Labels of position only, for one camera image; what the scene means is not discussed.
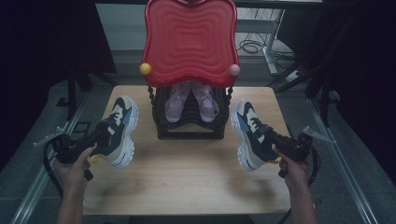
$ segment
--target wire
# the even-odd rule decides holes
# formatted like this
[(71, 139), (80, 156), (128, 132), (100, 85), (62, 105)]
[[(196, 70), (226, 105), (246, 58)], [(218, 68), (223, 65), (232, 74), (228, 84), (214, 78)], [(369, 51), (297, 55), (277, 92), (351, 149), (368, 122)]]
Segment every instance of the wire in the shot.
[(43, 150), (43, 164), (44, 164), (44, 168), (47, 171), (47, 174), (49, 175), (50, 180), (55, 185), (55, 188), (58, 190), (58, 193), (59, 193), (59, 195), (61, 196), (61, 199), (62, 199), (62, 197), (64, 196), (64, 190), (62, 189), (61, 183), (56, 178), (55, 174), (53, 173), (52, 168), (50, 167), (50, 160), (52, 160), (53, 158), (51, 158), (50, 160), (48, 158), (48, 148), (49, 148), (50, 143), (51, 143), (51, 141), (48, 141), (48, 143), (44, 146), (44, 150)]

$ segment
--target trigger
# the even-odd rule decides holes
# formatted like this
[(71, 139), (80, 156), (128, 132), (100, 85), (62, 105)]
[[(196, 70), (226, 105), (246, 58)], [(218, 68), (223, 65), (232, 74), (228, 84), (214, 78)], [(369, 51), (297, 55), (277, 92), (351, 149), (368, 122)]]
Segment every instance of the trigger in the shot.
[(281, 157), (277, 157), (273, 161), (268, 161), (268, 162), (271, 163), (271, 164), (279, 164), (280, 161), (282, 161), (282, 158)]
[(105, 157), (105, 155), (102, 154), (97, 154), (97, 155), (93, 155), (90, 158), (90, 163), (94, 164), (99, 162), (101, 159), (103, 159)]

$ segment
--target pink shoe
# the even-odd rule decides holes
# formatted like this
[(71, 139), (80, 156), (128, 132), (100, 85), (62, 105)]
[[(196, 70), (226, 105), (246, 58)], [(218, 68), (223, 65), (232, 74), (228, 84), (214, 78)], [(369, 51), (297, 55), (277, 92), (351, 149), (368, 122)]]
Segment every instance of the pink shoe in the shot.
[(201, 119), (212, 122), (219, 113), (218, 103), (212, 98), (212, 88), (200, 82), (192, 82), (192, 92), (198, 101)]
[(191, 83), (189, 81), (180, 82), (172, 87), (170, 97), (165, 103), (165, 115), (169, 122), (178, 122), (184, 103), (191, 92)]

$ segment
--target wooden table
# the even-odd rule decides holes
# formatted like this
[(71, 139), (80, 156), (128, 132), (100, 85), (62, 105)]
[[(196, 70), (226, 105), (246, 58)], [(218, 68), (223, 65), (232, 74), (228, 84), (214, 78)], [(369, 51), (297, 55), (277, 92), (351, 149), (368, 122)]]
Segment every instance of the wooden table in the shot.
[[(239, 165), (240, 141), (230, 121), (222, 140), (159, 140), (147, 87), (115, 87), (104, 118), (121, 95), (139, 107), (134, 157), (123, 169), (105, 160), (92, 165), (84, 215), (260, 214), (290, 208), (278, 165), (266, 163), (251, 173)], [(249, 100), (263, 123), (288, 134), (272, 89), (234, 87), (232, 97), (230, 111), (237, 101)]]

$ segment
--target sneaker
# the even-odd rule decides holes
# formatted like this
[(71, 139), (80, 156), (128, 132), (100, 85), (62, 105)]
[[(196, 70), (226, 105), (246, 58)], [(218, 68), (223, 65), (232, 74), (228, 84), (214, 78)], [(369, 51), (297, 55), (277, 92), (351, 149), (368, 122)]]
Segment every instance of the sneaker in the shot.
[(233, 107), (231, 122), (233, 131), (241, 140), (238, 160), (246, 171), (254, 171), (266, 162), (277, 159), (268, 137), (273, 129), (260, 122), (250, 102), (239, 101)]
[(178, 122), (183, 112), (184, 103), (191, 92), (189, 81), (180, 82), (172, 87), (170, 97), (165, 103), (165, 116), (169, 122)]
[(212, 98), (212, 88), (200, 82), (192, 82), (192, 92), (198, 101), (201, 119), (212, 122), (219, 113), (218, 103)]
[(91, 162), (105, 158), (117, 168), (127, 166), (134, 155), (131, 133), (136, 127), (137, 119), (138, 110), (134, 100), (125, 95), (117, 98), (110, 116), (96, 126), (96, 129), (101, 125), (108, 126), (108, 134), (97, 142)]

